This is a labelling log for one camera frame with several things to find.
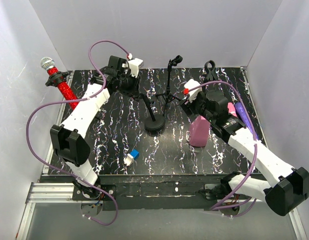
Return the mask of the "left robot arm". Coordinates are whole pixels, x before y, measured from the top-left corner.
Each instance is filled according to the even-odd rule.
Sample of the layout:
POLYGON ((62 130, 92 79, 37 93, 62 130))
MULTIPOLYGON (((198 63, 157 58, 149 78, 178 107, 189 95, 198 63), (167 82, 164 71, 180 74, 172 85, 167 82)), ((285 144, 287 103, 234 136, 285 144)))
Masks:
POLYGON ((89 161, 91 148, 85 140, 88 128, 112 93, 120 92, 139 98, 139 71, 144 62, 139 58, 125 60, 110 56, 108 65, 90 80, 84 97, 72 113, 50 129, 54 153, 63 159, 75 174, 74 185, 90 199, 101 194, 100 180, 89 161))

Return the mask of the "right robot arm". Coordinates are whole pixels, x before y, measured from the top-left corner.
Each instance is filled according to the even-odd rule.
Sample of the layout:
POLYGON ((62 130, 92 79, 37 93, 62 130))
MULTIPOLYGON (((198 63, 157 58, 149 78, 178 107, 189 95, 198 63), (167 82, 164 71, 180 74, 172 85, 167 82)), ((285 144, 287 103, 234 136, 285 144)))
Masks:
POLYGON ((228 100, 222 92, 186 87, 183 93, 185 98, 180 105, 184 111, 204 117, 215 135, 241 153, 264 176, 263 180, 252 178, 251 170, 245 175, 238 172, 227 175, 219 187, 224 197, 213 209, 224 209, 226 199, 245 195, 265 202, 277 215, 285 216, 308 199, 309 172, 283 161, 257 140, 239 118, 229 113, 228 100))

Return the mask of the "purple microphone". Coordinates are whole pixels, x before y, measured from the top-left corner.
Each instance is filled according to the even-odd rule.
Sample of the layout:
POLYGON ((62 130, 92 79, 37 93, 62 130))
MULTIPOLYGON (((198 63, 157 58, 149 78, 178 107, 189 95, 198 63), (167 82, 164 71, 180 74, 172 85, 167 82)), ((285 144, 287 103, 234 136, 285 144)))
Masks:
POLYGON ((241 102, 237 102, 234 104, 234 108, 236 110, 237 115, 241 119, 241 121, 246 125, 246 127, 253 134, 253 125, 249 121, 248 114, 246 113, 244 109, 244 105, 241 102))

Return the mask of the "black round-base mic stand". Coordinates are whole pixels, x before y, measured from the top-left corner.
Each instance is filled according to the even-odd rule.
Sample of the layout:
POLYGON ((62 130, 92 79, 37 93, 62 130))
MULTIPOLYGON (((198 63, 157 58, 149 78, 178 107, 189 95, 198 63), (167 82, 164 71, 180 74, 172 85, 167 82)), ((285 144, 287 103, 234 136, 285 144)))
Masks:
POLYGON ((205 63, 204 70, 204 83, 218 80, 218 75, 216 73, 216 64, 213 60, 209 60, 205 63))

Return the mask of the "purple mic round-base stand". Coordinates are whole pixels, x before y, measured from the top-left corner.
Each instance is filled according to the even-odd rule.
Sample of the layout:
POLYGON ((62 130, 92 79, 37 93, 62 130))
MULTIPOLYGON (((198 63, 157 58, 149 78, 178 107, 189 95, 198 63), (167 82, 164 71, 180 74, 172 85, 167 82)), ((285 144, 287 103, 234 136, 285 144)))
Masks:
POLYGON ((145 130, 152 133, 160 132, 165 127, 165 117, 163 115, 153 113, 150 100, 145 94, 141 93, 140 97, 144 101, 146 109, 149 112, 149 117, 144 120, 145 130))

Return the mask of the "pink microphone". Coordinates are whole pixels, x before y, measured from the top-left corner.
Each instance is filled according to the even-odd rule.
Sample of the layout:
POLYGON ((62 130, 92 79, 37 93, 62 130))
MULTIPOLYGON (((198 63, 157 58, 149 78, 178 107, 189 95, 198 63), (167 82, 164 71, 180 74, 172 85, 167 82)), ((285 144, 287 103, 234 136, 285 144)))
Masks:
POLYGON ((234 104, 233 104, 232 102, 229 102, 229 103, 227 104, 227 108, 228 108, 228 112, 229 112, 231 115, 237 117, 237 112, 236 112, 235 106, 234 106, 234 104))

